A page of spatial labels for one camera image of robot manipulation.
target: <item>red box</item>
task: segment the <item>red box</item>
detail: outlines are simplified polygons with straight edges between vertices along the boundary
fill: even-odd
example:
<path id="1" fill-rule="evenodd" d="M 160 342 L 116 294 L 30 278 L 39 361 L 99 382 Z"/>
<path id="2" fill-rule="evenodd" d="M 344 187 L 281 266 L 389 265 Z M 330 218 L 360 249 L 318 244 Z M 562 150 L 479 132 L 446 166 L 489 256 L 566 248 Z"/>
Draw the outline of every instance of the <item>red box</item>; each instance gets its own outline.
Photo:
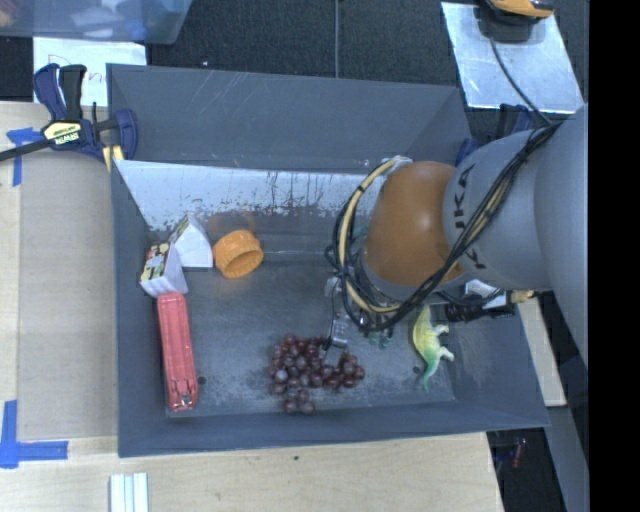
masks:
<path id="1" fill-rule="evenodd" d="M 184 295 L 177 292 L 160 295 L 158 318 L 167 406 L 172 411 L 193 409 L 198 402 L 198 380 Z"/>

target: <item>clamp handle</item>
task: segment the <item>clamp handle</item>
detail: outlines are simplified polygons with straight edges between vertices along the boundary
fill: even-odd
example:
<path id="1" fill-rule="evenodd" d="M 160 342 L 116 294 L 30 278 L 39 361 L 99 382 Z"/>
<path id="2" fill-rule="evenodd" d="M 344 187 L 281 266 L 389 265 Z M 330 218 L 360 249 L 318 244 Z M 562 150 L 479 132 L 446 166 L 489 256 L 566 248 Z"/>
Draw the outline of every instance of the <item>clamp handle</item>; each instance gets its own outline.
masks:
<path id="1" fill-rule="evenodd" d="M 82 96 L 82 81 L 86 72 L 87 68 L 82 64 L 72 64 L 60 68 L 58 83 L 67 105 L 65 120 L 77 121 L 82 119 L 80 98 Z"/>
<path id="2" fill-rule="evenodd" d="M 52 121 L 61 121 L 67 115 L 67 107 L 58 89 L 59 69 L 60 66 L 54 62 L 40 68 L 33 75 L 33 91 L 38 101 L 47 107 Z"/>

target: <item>grape bunch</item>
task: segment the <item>grape bunch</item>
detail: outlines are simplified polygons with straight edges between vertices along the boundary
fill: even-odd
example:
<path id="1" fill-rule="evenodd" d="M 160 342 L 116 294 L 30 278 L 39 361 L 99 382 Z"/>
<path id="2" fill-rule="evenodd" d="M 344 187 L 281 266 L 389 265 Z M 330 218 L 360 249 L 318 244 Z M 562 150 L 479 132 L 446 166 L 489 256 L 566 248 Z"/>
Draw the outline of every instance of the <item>grape bunch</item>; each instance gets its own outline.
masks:
<path id="1" fill-rule="evenodd" d="M 288 413 L 313 414 L 315 403 L 310 389 L 354 388 L 364 378 L 358 358 L 347 350 L 338 364 L 324 364 L 321 357 L 324 338 L 298 338 L 286 334 L 273 347 L 267 375 L 272 379 L 271 392 L 283 397 L 282 408 Z"/>

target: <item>orange cup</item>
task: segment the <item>orange cup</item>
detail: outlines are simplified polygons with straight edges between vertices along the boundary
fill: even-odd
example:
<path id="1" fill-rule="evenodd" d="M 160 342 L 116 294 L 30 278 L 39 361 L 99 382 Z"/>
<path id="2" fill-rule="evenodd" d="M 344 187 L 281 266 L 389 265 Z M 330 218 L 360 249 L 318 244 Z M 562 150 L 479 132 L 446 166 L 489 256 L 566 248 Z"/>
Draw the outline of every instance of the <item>orange cup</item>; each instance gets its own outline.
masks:
<path id="1" fill-rule="evenodd" d="M 223 236 L 215 243 L 212 252 L 216 268 L 229 279 L 252 272 L 264 259 L 260 242 L 246 229 Z"/>

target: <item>toy dinosaur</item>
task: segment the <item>toy dinosaur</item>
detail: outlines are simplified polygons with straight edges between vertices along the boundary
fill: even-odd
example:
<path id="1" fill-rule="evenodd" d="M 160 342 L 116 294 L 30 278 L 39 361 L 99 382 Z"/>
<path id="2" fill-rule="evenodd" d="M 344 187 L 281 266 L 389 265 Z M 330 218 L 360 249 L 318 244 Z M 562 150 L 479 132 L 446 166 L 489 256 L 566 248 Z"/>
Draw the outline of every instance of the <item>toy dinosaur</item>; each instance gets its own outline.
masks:
<path id="1" fill-rule="evenodd" d="M 413 326 L 413 345 L 427 363 L 427 369 L 422 376 L 425 391 L 428 391 L 428 381 L 438 369 L 440 359 L 444 357 L 449 361 L 454 360 L 454 355 L 440 345 L 438 336 L 444 332 L 449 332 L 449 327 L 441 324 L 431 325 L 431 310 L 429 306 L 425 306 Z"/>

